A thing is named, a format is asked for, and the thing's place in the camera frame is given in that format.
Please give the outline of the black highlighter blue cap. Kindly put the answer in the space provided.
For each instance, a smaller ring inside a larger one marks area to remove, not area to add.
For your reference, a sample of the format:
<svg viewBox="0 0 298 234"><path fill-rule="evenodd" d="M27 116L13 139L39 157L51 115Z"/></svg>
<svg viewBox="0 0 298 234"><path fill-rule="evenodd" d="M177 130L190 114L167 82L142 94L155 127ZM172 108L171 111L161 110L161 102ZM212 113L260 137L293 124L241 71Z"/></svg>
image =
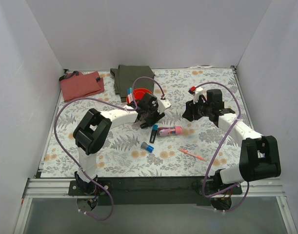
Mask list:
<svg viewBox="0 0 298 234"><path fill-rule="evenodd" d="M150 140L149 140L150 143L155 142L157 133L158 133L158 125L154 124L153 127L152 127L151 135L150 135Z"/></svg>

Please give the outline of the orange round divided container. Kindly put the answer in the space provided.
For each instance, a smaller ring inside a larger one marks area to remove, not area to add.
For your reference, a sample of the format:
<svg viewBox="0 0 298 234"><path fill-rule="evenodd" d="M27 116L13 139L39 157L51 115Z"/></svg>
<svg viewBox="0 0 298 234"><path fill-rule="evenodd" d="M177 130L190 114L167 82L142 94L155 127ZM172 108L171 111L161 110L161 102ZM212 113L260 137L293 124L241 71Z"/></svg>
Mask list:
<svg viewBox="0 0 298 234"><path fill-rule="evenodd" d="M133 91L133 94L134 94L134 97L136 100L141 100L146 93L152 94L152 92L150 90L145 89L145 88L138 88Z"/></svg>

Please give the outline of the white pen pink cap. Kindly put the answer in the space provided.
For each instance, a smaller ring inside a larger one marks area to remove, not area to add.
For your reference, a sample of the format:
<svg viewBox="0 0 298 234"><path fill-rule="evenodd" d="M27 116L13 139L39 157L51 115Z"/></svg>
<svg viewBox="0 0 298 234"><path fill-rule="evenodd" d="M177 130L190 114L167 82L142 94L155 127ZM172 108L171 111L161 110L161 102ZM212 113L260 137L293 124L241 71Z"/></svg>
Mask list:
<svg viewBox="0 0 298 234"><path fill-rule="evenodd" d="M129 89L130 89L129 103L131 103L133 101L133 90L132 88L129 88Z"/></svg>

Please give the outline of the white pen teal cap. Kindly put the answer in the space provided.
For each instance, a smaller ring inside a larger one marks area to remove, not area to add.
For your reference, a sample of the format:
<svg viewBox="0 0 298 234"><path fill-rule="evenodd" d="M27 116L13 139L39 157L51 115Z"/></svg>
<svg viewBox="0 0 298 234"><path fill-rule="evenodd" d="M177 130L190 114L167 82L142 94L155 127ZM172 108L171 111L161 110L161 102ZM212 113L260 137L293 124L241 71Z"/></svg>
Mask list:
<svg viewBox="0 0 298 234"><path fill-rule="evenodd" d="M130 97L130 89L127 90L127 101L129 102L129 97Z"/></svg>

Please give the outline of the grey blue short marker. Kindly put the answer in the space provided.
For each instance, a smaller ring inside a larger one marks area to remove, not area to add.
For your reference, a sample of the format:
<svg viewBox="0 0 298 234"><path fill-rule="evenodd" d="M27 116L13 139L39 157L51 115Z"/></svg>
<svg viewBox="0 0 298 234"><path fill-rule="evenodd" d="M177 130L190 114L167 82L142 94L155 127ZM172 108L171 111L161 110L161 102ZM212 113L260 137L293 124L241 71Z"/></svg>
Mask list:
<svg viewBox="0 0 298 234"><path fill-rule="evenodd" d="M154 150L154 147L151 145L148 145L146 142L143 142L140 147L150 153L152 153Z"/></svg>

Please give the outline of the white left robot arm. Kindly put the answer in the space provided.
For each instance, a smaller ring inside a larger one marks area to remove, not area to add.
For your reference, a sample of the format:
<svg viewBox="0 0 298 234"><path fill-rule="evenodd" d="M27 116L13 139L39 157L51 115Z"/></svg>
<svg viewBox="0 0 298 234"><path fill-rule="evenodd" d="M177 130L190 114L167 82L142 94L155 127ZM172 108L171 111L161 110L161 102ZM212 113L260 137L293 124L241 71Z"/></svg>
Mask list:
<svg viewBox="0 0 298 234"><path fill-rule="evenodd" d="M140 127L152 127L165 116L171 102L165 97L158 99L150 93L142 99L135 99L121 109L97 111L89 109L73 132L79 153L79 168L75 172L77 187L86 195L96 191L97 172L95 163L97 152L104 146L111 129L127 123L135 123L142 119Z"/></svg>

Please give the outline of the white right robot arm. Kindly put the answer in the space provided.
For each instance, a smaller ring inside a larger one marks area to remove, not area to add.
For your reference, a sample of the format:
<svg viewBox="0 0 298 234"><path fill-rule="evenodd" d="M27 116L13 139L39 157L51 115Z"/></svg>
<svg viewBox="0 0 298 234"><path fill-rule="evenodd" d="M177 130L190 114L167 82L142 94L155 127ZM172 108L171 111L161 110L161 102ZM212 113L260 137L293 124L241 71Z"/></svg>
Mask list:
<svg viewBox="0 0 298 234"><path fill-rule="evenodd" d="M207 117L240 146L238 165L215 172L212 182L214 190L224 194L231 188L231 184L280 176L276 138L256 132L240 121L234 110L225 108L220 89L208 90L206 96L202 92L200 87L190 88L189 93L194 97L186 102L183 118L194 121Z"/></svg>

